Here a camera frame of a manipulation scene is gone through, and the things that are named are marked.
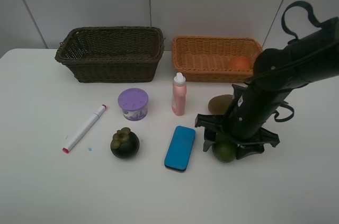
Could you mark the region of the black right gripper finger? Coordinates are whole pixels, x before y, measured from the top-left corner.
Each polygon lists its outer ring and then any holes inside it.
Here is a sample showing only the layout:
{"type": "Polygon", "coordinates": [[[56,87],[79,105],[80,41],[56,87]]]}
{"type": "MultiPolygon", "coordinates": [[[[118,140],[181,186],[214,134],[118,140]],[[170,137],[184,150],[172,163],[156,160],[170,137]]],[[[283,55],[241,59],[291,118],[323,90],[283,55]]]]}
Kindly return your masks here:
{"type": "Polygon", "coordinates": [[[204,129],[203,152],[207,152],[209,148],[216,142],[217,134],[217,132],[211,129],[204,129]]]}
{"type": "Polygon", "coordinates": [[[245,157],[262,154],[264,152],[264,145],[269,144],[276,147],[280,143],[278,134],[270,132],[264,128],[260,128],[258,132],[246,142],[238,143],[236,160],[245,157]]]}

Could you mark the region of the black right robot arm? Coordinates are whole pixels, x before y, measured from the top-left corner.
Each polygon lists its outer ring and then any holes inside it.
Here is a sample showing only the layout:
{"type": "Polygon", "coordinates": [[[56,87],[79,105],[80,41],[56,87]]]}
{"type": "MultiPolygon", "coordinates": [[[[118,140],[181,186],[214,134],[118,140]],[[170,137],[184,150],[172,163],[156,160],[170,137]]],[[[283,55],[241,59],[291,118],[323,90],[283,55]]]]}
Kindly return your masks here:
{"type": "Polygon", "coordinates": [[[294,109],[285,101],[294,90],[319,80],[338,76],[338,18],[319,22],[311,4],[296,1],[287,8],[302,7],[309,22],[319,30],[299,38],[281,18],[286,34],[294,39],[284,49],[265,49],[255,60],[253,76],[245,86],[233,85],[233,99],[223,115],[198,114],[196,127],[204,127],[203,151],[218,142],[235,146],[235,159],[240,160],[264,152],[264,145],[276,147],[279,136],[263,128],[274,115],[276,122],[286,122],[293,114],[280,119],[279,107],[294,109]]]}

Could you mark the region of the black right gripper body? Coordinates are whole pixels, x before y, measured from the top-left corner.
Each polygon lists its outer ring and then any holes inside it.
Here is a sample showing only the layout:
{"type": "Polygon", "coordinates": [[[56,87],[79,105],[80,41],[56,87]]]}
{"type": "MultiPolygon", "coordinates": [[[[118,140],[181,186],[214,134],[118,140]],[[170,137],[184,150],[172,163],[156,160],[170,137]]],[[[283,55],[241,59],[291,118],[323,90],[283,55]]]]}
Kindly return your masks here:
{"type": "Polygon", "coordinates": [[[266,91],[255,84],[233,84],[233,101],[224,115],[198,114],[196,127],[211,129],[238,144],[253,137],[288,96],[287,90],[266,91]]]}

